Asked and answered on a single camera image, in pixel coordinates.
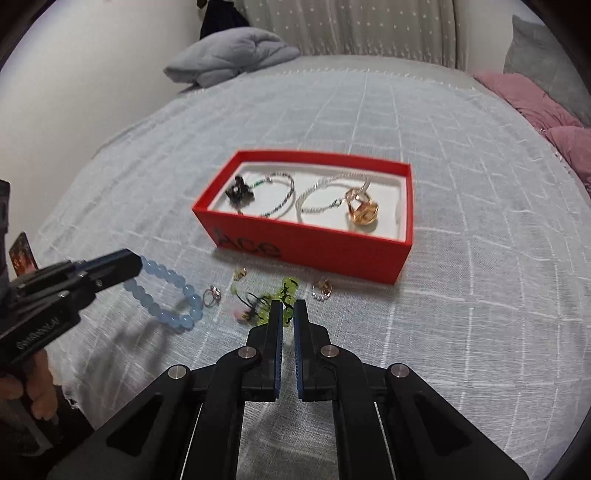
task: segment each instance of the polka dot curtain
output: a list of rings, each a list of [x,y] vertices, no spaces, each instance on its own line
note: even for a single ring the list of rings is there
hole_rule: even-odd
[[[236,0],[304,55],[379,55],[465,69],[456,0]]]

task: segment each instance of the blue bead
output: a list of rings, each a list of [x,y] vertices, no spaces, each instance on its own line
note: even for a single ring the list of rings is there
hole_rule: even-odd
[[[156,302],[153,302],[152,305],[148,307],[148,313],[152,317],[158,318],[160,316],[160,312],[162,312],[162,309],[160,308],[160,305],[158,305],[158,303]]]
[[[166,272],[166,275],[164,276],[164,279],[168,283],[173,283],[174,284],[174,281],[177,279],[177,273],[174,270],[168,270]]]
[[[169,323],[172,328],[178,328],[181,326],[181,319],[178,318],[178,315],[173,315]]]
[[[137,284],[138,283],[135,281],[135,278],[130,278],[123,283],[123,288],[127,291],[133,291]]]
[[[177,288],[183,288],[185,282],[186,280],[182,275],[177,275],[177,278],[174,280],[174,286]]]
[[[158,264],[154,260],[148,260],[144,270],[148,275],[154,275],[158,270]]]
[[[190,283],[187,283],[183,287],[183,295],[185,295],[186,297],[190,297],[194,293],[195,293],[195,287],[193,287]]]
[[[164,265],[159,265],[158,266],[158,270],[156,270],[156,277],[157,278],[164,278],[164,276],[166,275],[168,270],[166,270],[166,267]]]
[[[170,320],[173,319],[173,314],[170,313],[168,310],[163,310],[158,317],[158,321],[160,323],[170,323]]]
[[[193,328],[193,319],[190,315],[183,315],[181,317],[181,325],[185,328]]]
[[[197,309],[203,308],[203,300],[201,300],[199,295],[191,295],[187,298],[189,299],[189,305],[191,305],[191,307],[195,307]]]
[[[148,308],[154,303],[154,299],[152,298],[152,295],[145,294],[139,302],[141,303],[142,307]]]
[[[196,322],[196,321],[198,321],[198,320],[201,320],[201,319],[203,318],[203,310],[201,310],[201,309],[196,309],[196,308],[192,308],[192,309],[189,311],[189,315],[190,315],[190,316],[191,316],[191,318],[192,318],[193,320],[195,320],[195,322]]]
[[[132,293],[135,299],[141,300],[142,297],[145,295],[146,290],[141,285],[136,285]]]

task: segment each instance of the box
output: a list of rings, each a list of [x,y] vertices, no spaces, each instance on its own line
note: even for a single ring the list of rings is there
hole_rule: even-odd
[[[254,189],[255,201],[238,215],[225,195],[234,177],[239,174],[249,184],[275,171],[287,171],[295,180],[295,194],[284,209],[271,218],[258,216],[287,194],[289,182],[277,185],[282,183],[279,179]],[[381,200],[374,224],[359,227],[348,222],[346,203],[322,214],[298,215],[295,200],[303,191],[324,176],[347,172],[366,174],[372,181],[368,193]],[[312,193],[304,206],[328,205],[362,183],[335,181],[329,189]],[[410,165],[357,155],[238,151],[199,197],[193,212],[218,247],[380,283],[396,282],[413,245]]]

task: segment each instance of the metal screw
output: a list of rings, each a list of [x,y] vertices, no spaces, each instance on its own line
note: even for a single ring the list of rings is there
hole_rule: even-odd
[[[182,365],[173,365],[168,369],[168,376],[173,380],[183,378],[187,374],[187,369]]]
[[[410,370],[404,364],[394,364],[390,367],[390,371],[393,376],[398,378],[404,378],[410,373]]]
[[[256,348],[251,346],[243,346],[238,350],[238,356],[242,358],[252,358],[256,355]]]
[[[335,345],[324,345],[324,347],[320,349],[320,353],[322,353],[324,356],[327,356],[328,358],[331,358],[339,354],[339,347]]]

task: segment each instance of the bed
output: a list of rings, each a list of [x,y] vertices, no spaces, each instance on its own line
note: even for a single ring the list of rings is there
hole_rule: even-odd
[[[394,286],[217,250],[191,211],[239,148],[337,151],[412,165],[415,241]],[[198,291],[222,291],[183,334],[114,287],[49,347],[65,394],[98,427],[176,363],[209,365],[244,344],[241,291],[297,277],[334,343],[412,367],[541,479],[591,406],[591,212],[528,122],[460,72],[406,60],[303,57],[189,92],[105,143],[33,242],[40,265],[130,248]],[[174,289],[141,274],[156,301]],[[247,404],[238,478],[337,478],[329,404],[298,401],[293,332],[280,399]]]

